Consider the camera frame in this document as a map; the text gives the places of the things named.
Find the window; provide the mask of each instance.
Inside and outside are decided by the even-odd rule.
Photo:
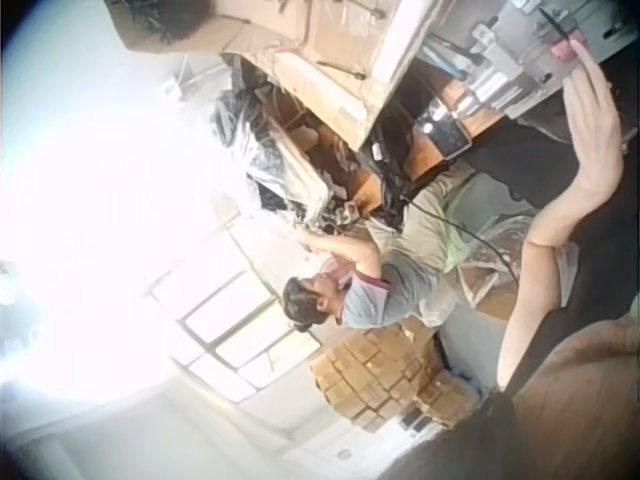
[[[195,249],[151,289],[147,306],[173,359],[233,402],[241,402],[315,352],[291,328],[271,286],[254,271],[233,223]]]

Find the window frame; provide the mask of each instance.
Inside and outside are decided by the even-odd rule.
[[[176,364],[180,368],[180,370],[185,372],[187,375],[189,375],[192,378],[195,378],[198,382],[202,383],[207,388],[210,388],[210,389],[216,391],[216,393],[218,393],[219,395],[224,397],[227,401],[229,401],[231,403],[234,403],[234,404],[242,404],[243,402],[246,402],[249,399],[255,397],[257,394],[259,394],[263,390],[268,389],[269,387],[274,385],[278,380],[280,380],[284,376],[286,376],[287,373],[291,372],[292,370],[294,370],[295,368],[300,366],[303,362],[308,360],[314,353],[316,353],[318,350],[322,349],[322,346],[323,346],[323,344],[320,341],[320,339],[316,335],[314,335],[311,331],[304,332],[305,335],[309,335],[316,342],[317,347],[312,352],[310,352],[306,357],[301,359],[298,363],[296,363],[295,365],[292,365],[288,370],[283,372],[281,375],[279,375],[277,378],[273,379],[271,382],[267,383],[263,387],[258,387],[257,385],[254,385],[248,378],[245,378],[239,372],[244,366],[250,364],[251,362],[256,360],[258,357],[260,357],[261,355],[265,355],[265,354],[266,354],[267,358],[269,359],[269,362],[272,364],[272,360],[271,360],[271,356],[269,355],[269,351],[274,346],[276,346],[278,343],[282,342],[289,335],[291,335],[293,332],[296,331],[295,328],[293,328],[293,326],[290,323],[289,323],[287,331],[285,333],[283,333],[276,340],[272,341],[266,347],[264,347],[263,349],[258,351],[255,355],[253,355],[251,358],[249,358],[246,362],[244,362],[239,367],[234,367],[233,365],[231,365],[230,362],[225,360],[224,357],[222,357],[222,355],[220,355],[220,354],[218,354],[216,352],[216,349],[219,346],[221,346],[226,340],[228,340],[229,338],[233,337],[236,333],[238,333],[244,327],[246,327],[251,322],[256,320],[256,318],[258,318],[260,315],[262,315],[264,312],[266,312],[274,304],[278,304],[278,305],[280,305],[282,307],[282,296],[278,292],[275,291],[275,289],[271,286],[271,284],[264,278],[264,276],[256,268],[254,262],[251,260],[251,257],[242,248],[242,246],[240,245],[240,242],[236,239],[236,237],[232,233],[232,227],[233,227],[234,223],[236,223],[239,220],[246,220],[246,219],[247,219],[247,217],[243,217],[239,212],[236,213],[235,215],[233,215],[232,217],[230,217],[229,219],[227,219],[226,221],[224,221],[220,225],[218,225],[209,235],[206,236],[206,238],[202,242],[200,242],[197,245],[195,245],[194,248],[191,249],[191,251],[197,250],[199,247],[202,247],[207,242],[209,242],[212,239],[214,239],[217,235],[226,233],[229,236],[229,238],[232,240],[234,246],[238,249],[238,251],[244,257],[244,260],[247,263],[247,268],[244,269],[244,270],[241,270],[238,273],[236,273],[230,279],[228,279],[223,284],[221,284],[213,292],[211,292],[209,295],[207,295],[202,301],[200,301],[198,304],[194,305],[193,308],[191,308],[181,318],[179,318],[179,319],[173,319],[172,318],[171,319],[171,321],[175,321],[176,325],[179,328],[181,328],[191,338],[191,340],[196,342],[204,350],[204,352],[202,354],[198,355],[195,359],[193,359],[190,362],[185,363],[185,364],[179,362],[177,359],[175,359],[172,356],[170,356],[170,358],[173,361],[173,363]],[[149,286],[145,296],[146,297],[150,297],[155,302],[157,302],[158,305],[160,306],[160,308],[164,308],[163,305],[162,305],[162,302],[154,295],[153,292],[154,292],[154,290],[155,290],[155,288],[157,286],[159,286],[176,269],[178,269],[185,261],[187,261],[188,258],[189,258],[189,254],[186,254],[182,258],[177,260],[173,265],[171,265],[171,267],[169,267],[165,273],[160,275],[160,277],[158,277]],[[236,323],[231,328],[226,330],[220,336],[218,336],[217,338],[215,338],[214,340],[212,340],[209,343],[205,342],[202,338],[199,337],[199,335],[194,330],[191,329],[191,327],[189,327],[189,325],[187,324],[188,319],[193,314],[195,314],[200,308],[202,308],[207,302],[209,302],[211,299],[213,299],[213,297],[215,297],[218,293],[220,293],[222,290],[224,290],[225,288],[230,286],[234,281],[238,280],[242,275],[245,275],[245,274],[253,274],[253,275],[255,275],[256,278],[258,279],[258,281],[260,282],[260,284],[269,293],[269,298],[266,301],[262,302],[260,305],[258,305],[253,311],[251,311],[251,313],[246,315],[243,319],[241,319],[238,323]],[[198,375],[196,375],[195,373],[193,373],[189,369],[189,367],[191,365],[193,365],[195,362],[197,362],[199,359],[201,359],[205,355],[211,355],[216,361],[218,361],[225,368],[227,368],[227,369],[231,370],[232,372],[234,372],[238,377],[240,377],[242,380],[247,382],[251,387],[253,387],[255,392],[252,395],[250,395],[248,397],[245,397],[244,399],[239,400],[239,401],[234,401],[234,400],[228,398],[227,396],[225,396],[224,394],[217,392],[217,390],[213,386],[211,386],[210,384],[205,382],[203,379],[201,379]]]

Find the woman's hair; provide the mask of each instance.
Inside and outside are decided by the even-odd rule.
[[[494,392],[455,428],[393,462],[378,480],[520,479],[518,464],[515,409],[509,396]]]
[[[327,320],[328,314],[318,310],[319,295],[305,287],[299,278],[290,278],[282,293],[284,313],[293,320],[294,328],[306,332]]]

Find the black cable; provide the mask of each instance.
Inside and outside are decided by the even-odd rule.
[[[413,205],[414,207],[416,207],[418,210],[420,210],[422,213],[424,213],[425,215],[428,215],[430,217],[436,218],[438,220],[440,220],[441,222],[444,222],[448,225],[451,225],[452,227],[456,228],[457,230],[460,230],[464,233],[466,233],[467,235],[470,235],[471,237],[475,238],[476,240],[478,240],[480,243],[482,243],[483,245],[485,245],[486,247],[488,247],[489,249],[491,249],[496,255],[498,255],[498,258],[500,259],[500,262],[507,267],[507,270],[509,271],[509,273],[511,274],[511,277],[513,277],[513,281],[516,282],[516,287],[519,288],[520,287],[520,282],[518,281],[518,278],[516,277],[516,274],[513,272],[513,270],[511,269],[511,266],[509,265],[509,262],[507,262],[504,257],[502,256],[502,254],[500,253],[500,251],[498,251],[498,249],[496,247],[494,247],[493,245],[491,245],[489,242],[487,242],[486,240],[480,238],[478,235],[476,235],[475,233],[467,230],[465,227],[463,227],[462,225],[458,225],[457,223],[454,223],[450,220],[447,220],[446,218],[442,218],[438,215],[436,215],[435,213],[431,213],[427,210],[425,210],[424,208],[420,207],[419,205],[417,205],[413,200],[409,200],[407,197],[405,197],[404,195],[401,196],[401,198],[403,200],[406,200],[407,202],[409,202],[411,205]]]

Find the person's arm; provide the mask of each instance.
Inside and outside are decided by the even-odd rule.
[[[575,226],[604,204],[622,175],[620,121],[609,86],[586,49],[572,41],[582,61],[565,79],[564,101],[578,174],[534,219],[522,249],[520,288],[498,361],[498,384],[506,386],[544,317],[560,306],[556,249]]]
[[[355,263],[356,270],[379,279],[382,275],[380,250],[373,240],[346,236],[317,235],[302,227],[296,227],[296,237],[312,249],[331,252]]]

